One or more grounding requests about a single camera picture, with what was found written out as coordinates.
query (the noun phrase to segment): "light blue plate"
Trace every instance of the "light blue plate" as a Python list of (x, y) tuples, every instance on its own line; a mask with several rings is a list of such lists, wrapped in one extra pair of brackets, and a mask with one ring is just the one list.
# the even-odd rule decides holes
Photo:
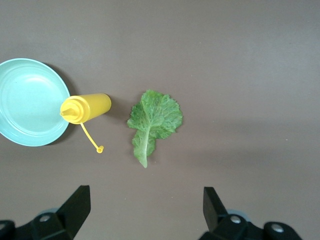
[(52, 143), (67, 129), (60, 106), (70, 96), (60, 76), (32, 59), (0, 64), (0, 133), (24, 146)]

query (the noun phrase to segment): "lettuce leaf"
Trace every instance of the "lettuce leaf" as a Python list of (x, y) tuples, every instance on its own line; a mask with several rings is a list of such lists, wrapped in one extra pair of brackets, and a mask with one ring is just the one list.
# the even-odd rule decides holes
[(156, 139), (166, 139), (182, 124), (179, 104), (169, 95), (154, 90), (142, 94), (127, 121), (129, 128), (137, 129), (132, 140), (134, 156), (146, 168), (147, 157), (156, 148)]

